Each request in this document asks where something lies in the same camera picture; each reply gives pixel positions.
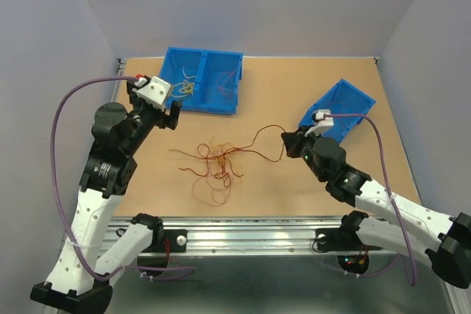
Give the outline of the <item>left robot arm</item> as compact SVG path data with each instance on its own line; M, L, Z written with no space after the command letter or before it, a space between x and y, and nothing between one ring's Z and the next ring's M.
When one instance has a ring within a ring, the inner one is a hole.
M166 107L172 84L156 76L126 77L132 110L118 102L94 114L93 144L79 181L73 221L60 217L66 238L51 273L30 298L67 313L104 313L113 287L139 253L163 245L163 222L140 213L104 254L108 224L137 168L134 155L154 127L176 129L181 104Z

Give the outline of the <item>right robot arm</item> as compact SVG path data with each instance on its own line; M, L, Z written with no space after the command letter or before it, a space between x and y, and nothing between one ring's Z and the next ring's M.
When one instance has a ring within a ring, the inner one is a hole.
M457 288L470 286L470 215L439 213L398 194L347 163L347 153L332 138L308 133L303 126L281 135L290 158L301 158L337 201L369 212L345 221L339 240L347 248L362 243L403 255L429 266Z

